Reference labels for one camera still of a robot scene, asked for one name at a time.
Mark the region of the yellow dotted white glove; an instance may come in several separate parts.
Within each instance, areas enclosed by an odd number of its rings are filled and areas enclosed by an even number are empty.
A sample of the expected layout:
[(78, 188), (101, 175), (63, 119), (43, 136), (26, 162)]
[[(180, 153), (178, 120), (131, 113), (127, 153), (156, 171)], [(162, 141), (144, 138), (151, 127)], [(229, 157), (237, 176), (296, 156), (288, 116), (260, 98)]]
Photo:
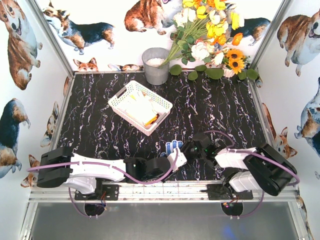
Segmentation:
[(133, 93), (124, 99), (124, 111), (144, 127), (153, 124), (160, 116), (151, 104), (149, 96), (142, 91)]

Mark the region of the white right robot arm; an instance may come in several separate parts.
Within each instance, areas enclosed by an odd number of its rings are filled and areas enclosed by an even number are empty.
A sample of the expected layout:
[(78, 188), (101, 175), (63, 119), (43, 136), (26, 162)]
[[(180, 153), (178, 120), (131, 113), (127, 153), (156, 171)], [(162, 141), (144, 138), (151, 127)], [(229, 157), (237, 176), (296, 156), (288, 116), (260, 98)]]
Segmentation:
[(234, 145), (215, 146), (205, 131), (195, 134), (179, 150), (187, 162), (202, 160), (214, 169), (233, 169), (222, 185), (234, 193), (264, 191), (278, 196), (285, 187), (299, 184), (295, 167), (269, 144), (247, 149), (234, 149)]

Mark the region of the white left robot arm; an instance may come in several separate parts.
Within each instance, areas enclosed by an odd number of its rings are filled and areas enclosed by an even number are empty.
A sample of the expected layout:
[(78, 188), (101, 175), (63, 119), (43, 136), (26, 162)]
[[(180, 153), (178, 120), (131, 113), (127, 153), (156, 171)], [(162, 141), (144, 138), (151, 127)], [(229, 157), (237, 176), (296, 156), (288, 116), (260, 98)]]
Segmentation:
[(63, 186), (88, 195), (98, 188), (98, 179), (151, 185), (164, 181), (186, 163), (187, 158), (179, 148), (168, 156), (150, 160), (139, 157), (101, 160), (60, 147), (42, 155), (40, 166), (35, 167), (38, 171), (36, 185), (39, 188)]

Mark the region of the blue dotted white glove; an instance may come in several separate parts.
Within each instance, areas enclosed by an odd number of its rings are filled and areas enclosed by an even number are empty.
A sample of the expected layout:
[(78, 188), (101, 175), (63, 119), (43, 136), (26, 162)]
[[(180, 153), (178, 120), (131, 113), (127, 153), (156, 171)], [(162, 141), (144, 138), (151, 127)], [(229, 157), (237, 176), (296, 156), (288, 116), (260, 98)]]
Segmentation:
[(172, 140), (171, 142), (167, 142), (165, 144), (165, 153), (166, 155), (170, 155), (174, 152), (174, 149), (181, 148), (183, 146), (183, 142), (181, 140)]

